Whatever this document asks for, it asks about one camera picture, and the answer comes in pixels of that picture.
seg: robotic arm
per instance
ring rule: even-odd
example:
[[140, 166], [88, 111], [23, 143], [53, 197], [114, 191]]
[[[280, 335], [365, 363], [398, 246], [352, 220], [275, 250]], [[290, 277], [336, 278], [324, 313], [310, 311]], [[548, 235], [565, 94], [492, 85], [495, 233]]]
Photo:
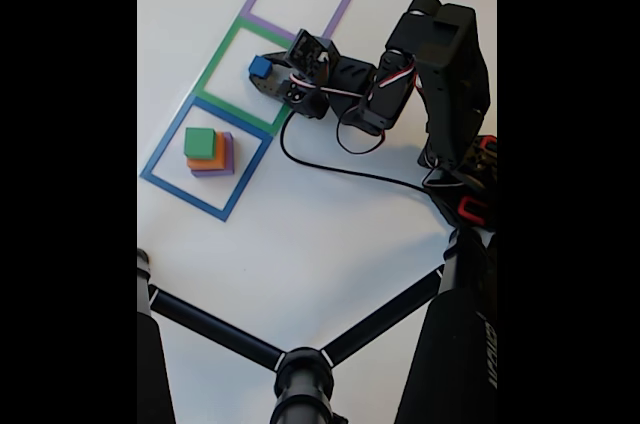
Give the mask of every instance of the robotic arm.
[[322, 119], [331, 107], [340, 124], [381, 139], [416, 89], [429, 117], [418, 157], [430, 169], [425, 191], [452, 226], [495, 230], [497, 139], [478, 136], [490, 97], [475, 11], [413, 0], [385, 48], [375, 67], [303, 29], [288, 51], [256, 57], [266, 66], [252, 64], [250, 80], [297, 113]]
[[[455, 227], [445, 265], [321, 351], [285, 352], [148, 286], [149, 259], [138, 249], [138, 423], [175, 423], [152, 310], [274, 371], [278, 399], [271, 424], [346, 424], [329, 403], [332, 368], [429, 300], [395, 424], [495, 422], [497, 234], [485, 248], [472, 227], [496, 228], [498, 154], [494, 136], [478, 135], [489, 83], [475, 12], [413, 0], [385, 47], [376, 67], [341, 56], [330, 40], [301, 30], [288, 51], [256, 57], [250, 79], [297, 113], [322, 119], [331, 108], [338, 125], [381, 142], [416, 89], [429, 117], [418, 157], [429, 169], [422, 186]], [[435, 171], [441, 176], [429, 180]]]

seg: black cable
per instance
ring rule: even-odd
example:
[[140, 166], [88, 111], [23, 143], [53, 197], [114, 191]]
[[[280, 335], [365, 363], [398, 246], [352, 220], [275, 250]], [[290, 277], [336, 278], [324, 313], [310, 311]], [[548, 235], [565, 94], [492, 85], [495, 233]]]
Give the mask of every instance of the black cable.
[[375, 179], [376, 181], [390, 182], [391, 184], [397, 184], [399, 186], [408, 187], [409, 189], [413, 189], [414, 191], [421, 192], [431, 197], [431, 192], [427, 189], [423, 189], [422, 187], [416, 186], [414, 184], [409, 184], [408, 182], [398, 181], [397, 179], [391, 179], [390, 177], [382, 177], [376, 176], [374, 174], [367, 174], [365, 172], [356, 172], [356, 171], [347, 171], [346, 169], [338, 169], [336, 167], [328, 167], [322, 166], [320, 164], [313, 164], [311, 162], [303, 161], [302, 159], [298, 159], [297, 157], [293, 157], [284, 146], [284, 133], [287, 130], [287, 126], [289, 125], [289, 121], [294, 116], [295, 112], [290, 113], [287, 118], [284, 120], [284, 124], [282, 124], [282, 130], [280, 131], [280, 148], [285, 156], [291, 159], [293, 162], [297, 164], [301, 164], [303, 166], [312, 167], [314, 169], [321, 169], [323, 171], [332, 171], [339, 172], [341, 174], [348, 174], [350, 176], [358, 176], [358, 177], [367, 177], [369, 179]]
[[345, 145], [342, 144], [342, 141], [340, 140], [340, 124], [342, 124], [342, 118], [345, 116], [345, 114], [347, 114], [350, 111], [354, 111], [357, 107], [358, 107], [357, 105], [347, 107], [344, 111], [342, 111], [342, 114], [340, 114], [340, 117], [338, 117], [338, 124], [336, 125], [336, 140], [338, 141], [338, 144], [340, 145], [340, 147], [345, 151], [347, 151], [349, 154], [353, 154], [354, 156], [362, 156], [363, 154], [369, 154], [370, 152], [373, 152], [376, 149], [378, 149], [382, 144], [384, 144], [384, 141], [386, 140], [387, 136], [383, 130], [380, 133], [380, 141], [378, 142], [378, 144], [376, 144], [371, 149], [368, 149], [366, 151], [354, 152], [350, 149], [347, 149], [347, 147], [345, 147]]

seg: black tripod leg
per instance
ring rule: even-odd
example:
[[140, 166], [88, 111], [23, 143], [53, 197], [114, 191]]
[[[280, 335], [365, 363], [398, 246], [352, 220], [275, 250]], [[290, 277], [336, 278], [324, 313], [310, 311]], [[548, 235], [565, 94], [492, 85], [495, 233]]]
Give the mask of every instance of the black tripod leg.
[[148, 258], [138, 249], [137, 423], [175, 424], [160, 329], [151, 317], [148, 280]]

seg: red and white wire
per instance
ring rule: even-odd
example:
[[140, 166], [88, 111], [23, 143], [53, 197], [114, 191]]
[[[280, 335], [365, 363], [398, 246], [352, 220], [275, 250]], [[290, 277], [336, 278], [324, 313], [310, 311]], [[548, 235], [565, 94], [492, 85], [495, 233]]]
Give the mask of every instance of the red and white wire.
[[[316, 87], [318, 87], [315, 84], [310, 84], [308, 82], [301, 81], [293, 74], [289, 74], [289, 79], [291, 80], [291, 82], [294, 82], [298, 86], [306, 87], [307, 89], [315, 89]], [[349, 96], [349, 97], [357, 97], [357, 98], [362, 97], [362, 94], [356, 94], [355, 92], [349, 92], [349, 91], [342, 91], [340, 89], [332, 89], [330, 87], [320, 87], [320, 90], [322, 92], [328, 92], [330, 94], [340, 94], [341, 96]]]
[[413, 65], [413, 62], [411, 64], [409, 64], [408, 67], [406, 67], [405, 69], [402, 69], [401, 71], [396, 72], [395, 74], [387, 77], [386, 79], [384, 79], [380, 84], [378, 84], [378, 87], [380, 89], [382, 89], [385, 86], [388, 86], [391, 83], [396, 82], [399, 79], [402, 79], [403, 77], [408, 76], [409, 74], [411, 74], [413, 71], [415, 70], [415, 66]]

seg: stacked cubes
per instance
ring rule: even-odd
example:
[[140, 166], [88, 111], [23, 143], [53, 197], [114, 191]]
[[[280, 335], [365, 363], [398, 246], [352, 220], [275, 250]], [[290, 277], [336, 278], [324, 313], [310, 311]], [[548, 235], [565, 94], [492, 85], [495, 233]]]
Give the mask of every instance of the stacked cubes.
[[233, 137], [230, 132], [187, 127], [184, 138], [187, 166], [195, 177], [233, 174]]

